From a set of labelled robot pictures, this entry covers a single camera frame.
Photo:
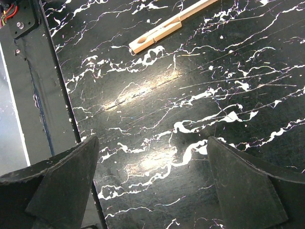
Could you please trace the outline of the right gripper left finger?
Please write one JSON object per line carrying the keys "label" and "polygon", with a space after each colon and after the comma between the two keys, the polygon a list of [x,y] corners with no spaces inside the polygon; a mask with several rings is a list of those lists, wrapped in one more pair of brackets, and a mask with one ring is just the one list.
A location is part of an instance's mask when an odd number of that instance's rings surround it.
{"label": "right gripper left finger", "polygon": [[99,152],[91,136],[60,154],[0,177],[2,229],[81,228]]}

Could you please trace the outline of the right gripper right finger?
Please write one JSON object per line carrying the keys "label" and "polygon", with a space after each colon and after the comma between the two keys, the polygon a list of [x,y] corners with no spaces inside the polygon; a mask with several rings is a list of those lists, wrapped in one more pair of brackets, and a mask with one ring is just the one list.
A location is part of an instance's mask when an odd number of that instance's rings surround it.
{"label": "right gripper right finger", "polygon": [[305,176],[210,137],[207,143],[224,225],[228,229],[303,229]]}

